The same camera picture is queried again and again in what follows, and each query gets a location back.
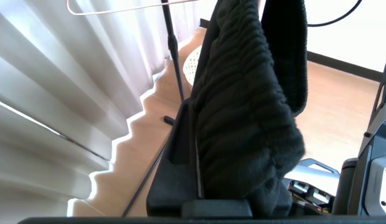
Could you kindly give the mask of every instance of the light brown floor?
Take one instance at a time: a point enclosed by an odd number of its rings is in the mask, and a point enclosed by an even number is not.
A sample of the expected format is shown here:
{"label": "light brown floor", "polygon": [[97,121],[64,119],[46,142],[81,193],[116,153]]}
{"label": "light brown floor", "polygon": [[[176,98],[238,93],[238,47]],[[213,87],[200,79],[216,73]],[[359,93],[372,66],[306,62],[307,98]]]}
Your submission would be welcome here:
{"label": "light brown floor", "polygon": [[[204,38],[199,29],[183,47],[181,65]],[[308,63],[309,98],[297,122],[306,142],[305,157],[317,159],[337,170],[345,159],[358,153],[377,92],[376,82],[315,63]],[[184,81],[187,95],[190,86]],[[133,137],[117,147],[115,170],[96,176],[98,195],[79,200],[75,216],[120,216],[162,148],[171,127],[162,121],[175,117],[181,100],[172,62],[156,83],[156,92],[144,100],[146,114],[131,123]],[[146,196],[153,175],[145,185],[129,217],[146,216]]]}

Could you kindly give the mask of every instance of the baseboard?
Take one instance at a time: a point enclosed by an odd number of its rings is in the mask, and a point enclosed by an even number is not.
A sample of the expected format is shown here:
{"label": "baseboard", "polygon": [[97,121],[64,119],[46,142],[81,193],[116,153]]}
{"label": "baseboard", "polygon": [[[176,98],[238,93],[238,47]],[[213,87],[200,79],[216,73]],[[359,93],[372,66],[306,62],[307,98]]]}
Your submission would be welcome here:
{"label": "baseboard", "polygon": [[[200,19],[200,27],[208,28],[210,22],[206,19]],[[381,82],[384,79],[384,74],[375,70],[364,68],[358,65],[354,65],[348,62],[343,62],[331,57],[327,57],[321,54],[308,51],[308,60],[310,62],[318,63],[327,67],[331,67],[343,72],[351,73],[362,78]]]}

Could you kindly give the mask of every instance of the cable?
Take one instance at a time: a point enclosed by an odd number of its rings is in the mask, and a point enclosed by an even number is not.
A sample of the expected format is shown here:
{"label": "cable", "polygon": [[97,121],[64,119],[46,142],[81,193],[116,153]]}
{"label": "cable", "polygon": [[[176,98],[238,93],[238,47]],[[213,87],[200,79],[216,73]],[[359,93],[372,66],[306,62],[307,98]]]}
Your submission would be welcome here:
{"label": "cable", "polygon": [[349,16],[351,13],[353,13],[356,8],[361,4],[362,0],[357,0],[356,4],[354,7],[352,7],[352,9],[350,9],[347,13],[345,13],[344,15],[338,17],[337,19],[334,19],[332,21],[329,21],[329,22],[324,22],[324,23],[321,23],[321,24],[308,24],[308,27],[322,27],[322,26],[328,26],[328,25],[331,25],[333,23],[336,23],[342,19],[344,19],[345,17]]}

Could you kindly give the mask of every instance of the black stand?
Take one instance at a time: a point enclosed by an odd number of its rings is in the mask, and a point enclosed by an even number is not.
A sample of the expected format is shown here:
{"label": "black stand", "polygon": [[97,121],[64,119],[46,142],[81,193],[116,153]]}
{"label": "black stand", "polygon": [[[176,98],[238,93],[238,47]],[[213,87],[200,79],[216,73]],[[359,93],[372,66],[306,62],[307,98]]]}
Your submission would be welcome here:
{"label": "black stand", "polygon": [[[168,3],[168,0],[161,0],[161,3]],[[176,80],[178,82],[179,94],[181,96],[181,101],[185,100],[185,92],[183,89],[183,82],[181,77],[181,69],[179,68],[179,54],[178,54],[178,42],[176,40],[174,29],[172,27],[171,13],[169,11],[169,5],[162,6],[162,11],[164,13],[164,18],[167,25],[168,32],[168,49],[171,52],[171,57],[174,62]],[[174,119],[169,116],[164,116],[164,122],[170,125],[174,124]]]}

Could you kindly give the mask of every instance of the white curtain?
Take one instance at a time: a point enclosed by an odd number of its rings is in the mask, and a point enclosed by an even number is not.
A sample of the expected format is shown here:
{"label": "white curtain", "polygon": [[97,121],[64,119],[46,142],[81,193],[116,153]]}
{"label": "white curtain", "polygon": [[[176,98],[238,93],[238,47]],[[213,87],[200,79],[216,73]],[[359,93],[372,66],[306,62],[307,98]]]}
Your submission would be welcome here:
{"label": "white curtain", "polygon": [[[75,12],[157,3],[70,0]],[[178,41],[188,39],[197,3],[170,8]],[[0,0],[0,189],[56,206],[88,197],[88,174],[109,168],[112,140],[129,133],[168,55],[161,7],[73,16],[63,0]]]}

